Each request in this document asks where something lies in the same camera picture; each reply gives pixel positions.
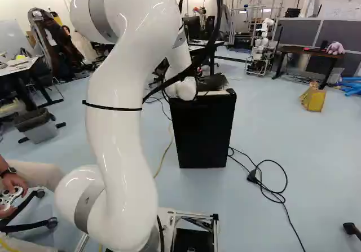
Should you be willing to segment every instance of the table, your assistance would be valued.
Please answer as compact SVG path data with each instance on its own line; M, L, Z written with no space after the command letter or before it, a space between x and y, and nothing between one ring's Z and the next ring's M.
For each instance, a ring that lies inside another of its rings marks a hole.
M8 76L14 90L16 91L19 98L24 102L26 105L27 111L36 110L40 107L47 107L52 104L57 104L64 99L58 99L58 100L52 100L49 96L49 94L46 92L45 88L41 84L39 78L35 76L35 73L33 70L35 69L36 65L39 62L40 58L38 56L34 58L28 59L28 62L26 63L20 63L15 67L8 66L6 68L0 69L0 77L1 76ZM14 61L10 60L7 62L8 65L12 65ZM46 103L41 104L37 106L35 102L32 100L32 98L28 95L28 92L26 91L24 84L22 83L20 79L20 72L26 72L29 71L30 78L34 81L35 86L40 90L41 94L46 99Z
M282 68L284 57L288 53L308 54L311 56L323 56L325 58L329 58L331 60L331 66L330 66L328 73L325 75L325 78L323 79L322 83L319 86L320 90L323 90L326 87L328 78L331 75L331 72L332 72L334 66L336 65L337 60L344 58L344 55L330 55L326 52L313 51L313 50L307 51L307 50L304 50L304 47L302 47L302 46L284 46L284 47L280 48L279 51L282 53L282 55L281 55L281 59L278 64L278 67L277 67L276 74L272 77L272 79L279 78L283 74L283 72L281 72L281 68Z
M204 39L192 39L188 42L189 46L198 46L198 47L205 47L207 45L208 41L204 40ZM214 43L214 50L212 50L211 55L209 56L210 58L210 75L214 75L214 57L215 57L215 52L217 50L218 46L224 45L224 41L216 41Z

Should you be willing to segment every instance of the plush toy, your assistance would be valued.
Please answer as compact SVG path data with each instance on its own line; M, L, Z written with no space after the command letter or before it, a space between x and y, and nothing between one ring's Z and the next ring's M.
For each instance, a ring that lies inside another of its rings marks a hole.
M332 55L344 54L345 49L339 42L331 43L327 48L327 53Z

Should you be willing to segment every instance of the cubicle partition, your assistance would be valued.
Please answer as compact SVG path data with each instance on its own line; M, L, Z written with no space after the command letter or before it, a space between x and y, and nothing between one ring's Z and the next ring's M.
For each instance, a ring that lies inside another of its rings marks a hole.
M346 55L336 67L344 68L342 76L352 77L361 68L361 21L333 20L320 18L279 18L272 39L277 41L281 26L281 45L320 47L323 41L340 42ZM323 57L312 56L305 71L326 74L329 61Z

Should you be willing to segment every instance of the game controller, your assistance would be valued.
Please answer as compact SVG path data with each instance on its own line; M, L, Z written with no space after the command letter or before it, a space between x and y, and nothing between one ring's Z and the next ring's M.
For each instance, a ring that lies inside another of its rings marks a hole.
M5 205L5 208L2 209L2 211L6 211L8 209L10 209L11 204L18 198L21 196L21 194L23 193L23 188L20 186L14 186L15 188L15 193L10 193L10 191L8 189L5 189L1 192L0 194L0 204Z

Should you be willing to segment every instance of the person's arm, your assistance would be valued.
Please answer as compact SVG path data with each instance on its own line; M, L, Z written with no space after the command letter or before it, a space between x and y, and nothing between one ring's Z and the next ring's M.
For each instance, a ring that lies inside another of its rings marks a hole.
M22 187L23 188L22 196L24 197L28 192L28 185L26 181L22 177L18 176L18 174L10 172L9 168L10 168L9 164L0 155L0 175L6 172L2 176L2 184L5 186L6 189L10 191L10 193L15 193L14 186L17 185Z

